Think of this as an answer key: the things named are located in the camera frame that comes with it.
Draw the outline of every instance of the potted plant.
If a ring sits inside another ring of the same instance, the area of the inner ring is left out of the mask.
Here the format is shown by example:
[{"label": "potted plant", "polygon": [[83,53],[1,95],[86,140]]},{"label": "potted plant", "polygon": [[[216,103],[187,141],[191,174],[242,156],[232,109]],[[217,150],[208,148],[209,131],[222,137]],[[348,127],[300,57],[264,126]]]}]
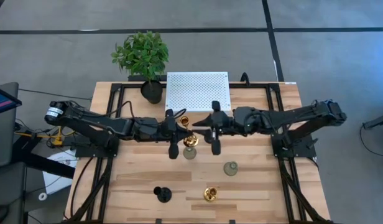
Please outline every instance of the potted plant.
[{"label": "potted plant", "polygon": [[168,48],[162,42],[159,33],[147,32],[130,35],[123,46],[117,46],[111,54],[113,61],[119,65],[120,72],[125,69],[131,76],[137,74],[146,81],[141,87],[141,93],[150,103],[161,101],[162,87],[157,74],[163,74],[164,62],[168,62]]}]

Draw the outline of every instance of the brass object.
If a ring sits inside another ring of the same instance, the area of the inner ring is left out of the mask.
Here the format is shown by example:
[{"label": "brass object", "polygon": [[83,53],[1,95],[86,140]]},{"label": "brass object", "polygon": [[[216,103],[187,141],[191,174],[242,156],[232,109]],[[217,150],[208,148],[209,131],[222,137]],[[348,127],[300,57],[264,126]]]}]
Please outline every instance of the brass object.
[{"label": "brass object", "polygon": [[197,155],[197,150],[194,147],[185,147],[183,150],[183,156],[186,159],[194,159]]},{"label": "brass object", "polygon": [[228,176],[234,176],[237,174],[237,171],[239,169],[239,166],[237,165],[237,162],[227,162],[223,166],[223,171]]},{"label": "brass object", "polygon": [[[186,116],[183,116],[179,120],[180,120],[180,123],[187,129],[187,126],[189,125],[189,118]],[[192,136],[184,138],[183,144],[186,147],[195,147],[198,144],[198,137],[193,134]]]},{"label": "brass object", "polygon": [[205,198],[205,200],[207,200],[209,202],[213,202],[216,200],[216,194],[217,193],[218,193],[218,191],[216,190],[216,188],[208,187],[204,191],[204,198]]}]

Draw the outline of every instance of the computer monitor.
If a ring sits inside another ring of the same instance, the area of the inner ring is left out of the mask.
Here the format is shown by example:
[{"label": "computer monitor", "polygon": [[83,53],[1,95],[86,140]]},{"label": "computer monitor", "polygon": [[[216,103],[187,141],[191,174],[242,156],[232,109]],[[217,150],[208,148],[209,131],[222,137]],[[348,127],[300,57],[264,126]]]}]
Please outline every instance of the computer monitor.
[{"label": "computer monitor", "polygon": [[0,89],[0,113],[21,106],[22,102]]}]

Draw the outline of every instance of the white paper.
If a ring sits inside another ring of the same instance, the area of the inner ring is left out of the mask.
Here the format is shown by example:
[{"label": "white paper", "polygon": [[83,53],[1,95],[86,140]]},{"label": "white paper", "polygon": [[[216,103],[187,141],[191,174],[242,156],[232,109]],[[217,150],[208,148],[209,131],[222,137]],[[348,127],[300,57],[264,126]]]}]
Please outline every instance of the white paper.
[{"label": "white paper", "polygon": [[[71,167],[75,167],[77,165],[77,161],[75,161],[75,159],[77,159],[75,157],[75,151],[71,151],[71,150],[67,150],[66,152],[56,153],[56,154],[48,157],[47,159],[50,159],[53,161],[58,161],[62,164],[65,164],[65,165],[68,165]],[[73,182],[72,179],[69,179],[66,177],[61,177],[60,179],[58,179],[59,178],[58,175],[49,174],[45,171],[43,171],[42,173],[44,175],[45,186],[48,186],[46,188],[46,191],[47,191],[47,194],[49,194],[49,195],[57,192],[58,190],[62,190],[63,188],[65,188],[67,186],[70,186]]]}]

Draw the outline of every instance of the black flower pot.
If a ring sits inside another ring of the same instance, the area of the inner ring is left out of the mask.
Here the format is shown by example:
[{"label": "black flower pot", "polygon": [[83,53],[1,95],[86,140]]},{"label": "black flower pot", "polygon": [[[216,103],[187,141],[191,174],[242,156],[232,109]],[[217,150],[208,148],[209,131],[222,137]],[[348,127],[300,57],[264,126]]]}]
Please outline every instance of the black flower pot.
[{"label": "black flower pot", "polygon": [[142,96],[152,104],[160,103],[162,97],[161,83],[155,80],[143,83],[141,87]]}]

